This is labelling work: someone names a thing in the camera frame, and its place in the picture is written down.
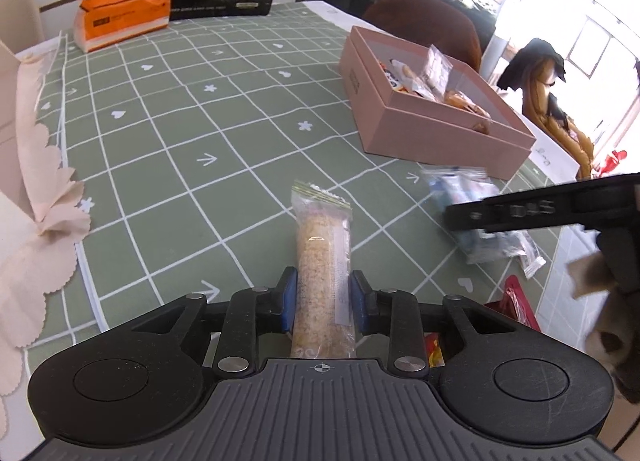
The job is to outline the dark red chicken snack pouch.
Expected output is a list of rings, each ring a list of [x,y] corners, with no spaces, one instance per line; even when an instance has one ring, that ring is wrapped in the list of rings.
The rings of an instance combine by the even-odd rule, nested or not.
[[[533,308],[530,306],[524,290],[520,284],[520,279],[516,275],[506,278],[503,285],[501,299],[488,302],[486,307],[506,316],[521,325],[526,325],[530,329],[540,332],[538,321]],[[437,332],[426,333],[424,342],[427,352],[427,363],[430,368],[438,368],[445,365],[442,348],[439,344],[439,334]]]

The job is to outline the brown upholstered chair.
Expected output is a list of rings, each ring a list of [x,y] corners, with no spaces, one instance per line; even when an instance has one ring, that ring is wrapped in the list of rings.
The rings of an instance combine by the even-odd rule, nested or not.
[[[480,71],[482,49],[471,19],[442,0],[381,0],[362,19],[409,42],[435,45],[445,55]]]

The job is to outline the green checkered tablecloth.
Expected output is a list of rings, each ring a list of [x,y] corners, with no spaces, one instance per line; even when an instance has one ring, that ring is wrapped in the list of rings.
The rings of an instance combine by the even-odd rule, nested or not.
[[[375,287],[497,299],[518,260],[469,264],[419,164],[362,149],[345,39],[301,5],[176,21],[92,54],[62,35],[38,117],[85,185],[91,229],[28,369],[183,294],[275,283],[296,259],[296,182],[350,203],[352,264]]]

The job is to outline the red-edged biscuit snack bag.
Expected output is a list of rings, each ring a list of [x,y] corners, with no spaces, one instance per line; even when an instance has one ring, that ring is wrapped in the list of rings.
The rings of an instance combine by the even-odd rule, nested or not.
[[[422,95],[428,90],[424,81],[405,62],[390,59],[388,62],[380,60],[378,64],[395,91]]]

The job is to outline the orange tissue box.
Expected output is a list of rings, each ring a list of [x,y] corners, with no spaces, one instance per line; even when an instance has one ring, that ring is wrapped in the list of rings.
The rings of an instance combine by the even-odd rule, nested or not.
[[[171,0],[82,0],[74,41],[91,53],[135,36],[166,28]]]

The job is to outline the small red-label clear packet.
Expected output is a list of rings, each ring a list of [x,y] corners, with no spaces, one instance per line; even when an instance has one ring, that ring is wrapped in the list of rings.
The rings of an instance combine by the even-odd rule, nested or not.
[[[427,50],[426,62],[420,77],[438,100],[445,97],[451,69],[452,63],[448,57],[435,45],[431,45]]]

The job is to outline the beige grain bar packet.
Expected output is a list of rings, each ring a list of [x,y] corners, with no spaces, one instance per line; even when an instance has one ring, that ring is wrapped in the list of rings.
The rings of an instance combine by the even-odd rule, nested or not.
[[[352,207],[315,184],[296,182],[297,289],[291,355],[297,358],[356,356],[348,278]]]

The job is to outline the blue white candy bag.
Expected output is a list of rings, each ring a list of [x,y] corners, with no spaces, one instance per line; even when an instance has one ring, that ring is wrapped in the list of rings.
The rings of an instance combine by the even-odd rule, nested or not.
[[[457,244],[466,255],[466,262],[480,264],[516,257],[520,260],[521,269],[527,279],[532,278],[546,264],[538,245],[526,230],[503,227],[491,221],[488,200],[497,197],[500,192],[484,169],[427,166],[422,174],[442,217],[442,226],[457,240]],[[484,229],[451,231],[445,226],[446,207],[450,204],[476,201],[485,202]]]

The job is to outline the pink gift box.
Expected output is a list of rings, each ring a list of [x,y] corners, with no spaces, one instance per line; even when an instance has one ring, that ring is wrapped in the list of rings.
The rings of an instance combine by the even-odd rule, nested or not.
[[[486,117],[393,88],[386,77],[399,77],[393,60],[421,71],[427,48],[352,27],[338,68],[365,151],[434,166],[483,168],[505,181],[518,172],[535,137],[476,71],[450,58],[446,88],[463,93]]]

